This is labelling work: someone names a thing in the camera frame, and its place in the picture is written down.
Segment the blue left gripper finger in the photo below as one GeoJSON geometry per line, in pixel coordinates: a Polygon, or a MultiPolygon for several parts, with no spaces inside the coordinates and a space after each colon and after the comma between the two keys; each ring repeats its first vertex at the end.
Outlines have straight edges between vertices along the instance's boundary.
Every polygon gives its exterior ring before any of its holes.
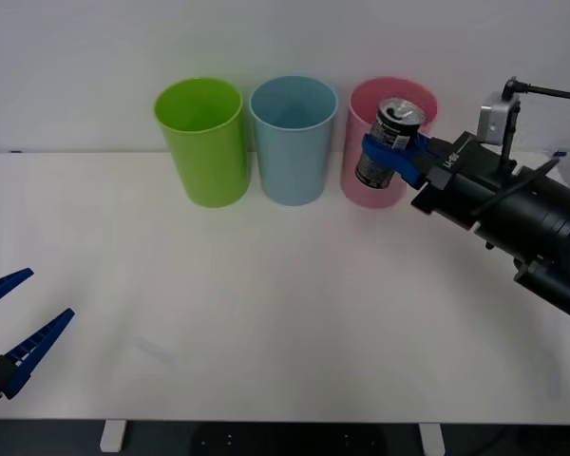
{"type": "Polygon", "coordinates": [[[12,399],[65,330],[75,312],[65,309],[39,331],[0,355],[0,399],[12,399]]]}
{"type": "Polygon", "coordinates": [[[10,293],[25,280],[33,276],[33,271],[26,268],[15,273],[0,277],[0,299],[10,293]]]}

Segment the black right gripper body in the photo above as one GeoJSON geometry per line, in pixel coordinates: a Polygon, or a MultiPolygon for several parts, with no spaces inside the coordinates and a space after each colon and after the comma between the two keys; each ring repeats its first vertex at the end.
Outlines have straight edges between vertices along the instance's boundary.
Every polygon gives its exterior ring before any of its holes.
{"type": "Polygon", "coordinates": [[[514,160],[501,156],[464,132],[429,171],[418,194],[417,208],[437,212],[465,229],[478,223],[484,231],[518,232],[522,228],[515,203],[507,198],[487,203],[521,177],[514,160]]]}

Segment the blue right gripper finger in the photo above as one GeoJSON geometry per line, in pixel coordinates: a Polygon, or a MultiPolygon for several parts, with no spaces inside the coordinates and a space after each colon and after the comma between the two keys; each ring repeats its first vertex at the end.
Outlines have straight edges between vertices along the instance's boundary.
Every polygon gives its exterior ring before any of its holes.
{"type": "Polygon", "coordinates": [[[422,187],[429,171],[443,156],[425,153],[417,145],[416,137],[410,148],[400,150],[389,148],[366,134],[362,141],[362,183],[368,187],[388,187],[392,177],[398,174],[410,187],[422,187]]]}
{"type": "Polygon", "coordinates": [[[449,142],[423,134],[417,135],[416,143],[425,153],[434,157],[442,157],[449,150],[449,142]]]}

